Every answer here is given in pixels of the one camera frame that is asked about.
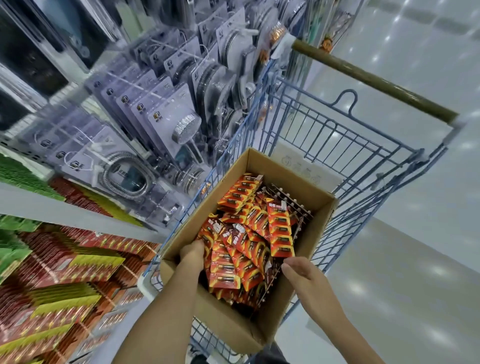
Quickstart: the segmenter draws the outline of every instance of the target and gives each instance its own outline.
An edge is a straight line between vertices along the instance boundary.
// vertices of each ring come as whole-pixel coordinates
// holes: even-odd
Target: shopping cart
[[[409,147],[352,115],[358,101],[354,90],[344,90],[336,101],[328,103],[284,80],[276,62],[285,48],[289,47],[446,122],[453,130],[429,154],[424,149]],[[339,207],[312,257],[312,261],[323,272],[329,269],[394,191],[425,174],[445,154],[448,144],[465,125],[457,113],[290,35],[282,40],[273,53],[261,80],[248,116],[197,197],[200,193],[209,193],[247,147],[253,146],[270,156],[278,141],[282,140],[305,159],[328,169],[342,181],[333,191],[340,200]],[[345,95],[352,95],[354,99],[347,112],[338,107]],[[342,119],[341,123],[336,121],[338,118]],[[198,198],[193,199],[171,236],[200,202]],[[167,247],[171,236],[162,249]],[[151,270],[156,270],[150,272],[152,284],[161,290],[163,285],[158,267],[151,267]],[[298,303],[295,296],[284,320]],[[230,363],[246,360],[196,318],[193,319],[191,342],[206,356],[216,351]]]

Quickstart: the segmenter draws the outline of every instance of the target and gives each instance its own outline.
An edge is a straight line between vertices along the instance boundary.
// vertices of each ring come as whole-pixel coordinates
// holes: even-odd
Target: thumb
[[[287,279],[290,281],[293,288],[296,288],[296,286],[300,283],[300,280],[303,278],[287,263],[282,264],[282,272],[285,275],[285,277],[287,277]]]

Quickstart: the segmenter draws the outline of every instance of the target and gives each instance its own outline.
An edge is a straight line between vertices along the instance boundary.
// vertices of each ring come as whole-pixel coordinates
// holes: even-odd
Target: brown cardboard box
[[[295,243],[296,256],[311,258],[317,243],[337,206],[335,197],[307,182],[293,172],[273,162],[266,155],[249,148],[233,164],[224,178],[209,193],[193,215],[174,236],[163,255],[160,276],[164,283],[171,278],[180,249],[190,244],[197,235],[208,214],[216,211],[217,202],[244,172],[264,175],[265,183],[283,187],[308,210],[314,218]],[[255,321],[243,317],[223,300],[208,293],[201,285],[197,288],[195,316],[203,321],[232,350],[240,354],[256,353],[274,339],[283,315],[293,296],[293,288],[281,275]]]

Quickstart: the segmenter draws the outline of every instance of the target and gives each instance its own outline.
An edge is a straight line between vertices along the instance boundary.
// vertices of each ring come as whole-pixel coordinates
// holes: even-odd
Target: cart handle bar
[[[343,74],[356,79],[357,81],[363,82],[364,84],[373,87],[384,94],[387,94],[420,111],[425,112],[426,114],[440,119],[449,125],[452,124],[452,122],[458,116],[458,113],[450,109],[440,106],[437,103],[424,98],[423,96],[404,89],[403,87],[397,86],[396,84],[376,76],[373,73],[366,72],[363,69],[341,60],[340,58],[332,56],[323,50],[312,47],[301,40],[295,39],[291,47],[307,57],[313,58],[314,60],[340,71]]]

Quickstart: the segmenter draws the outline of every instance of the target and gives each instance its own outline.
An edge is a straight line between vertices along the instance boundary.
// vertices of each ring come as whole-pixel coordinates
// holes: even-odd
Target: hand
[[[195,240],[180,250],[180,260],[200,273],[204,268],[204,248],[202,240]]]
[[[287,258],[283,261],[282,271],[305,311],[322,329],[347,319],[327,278],[310,260]]]

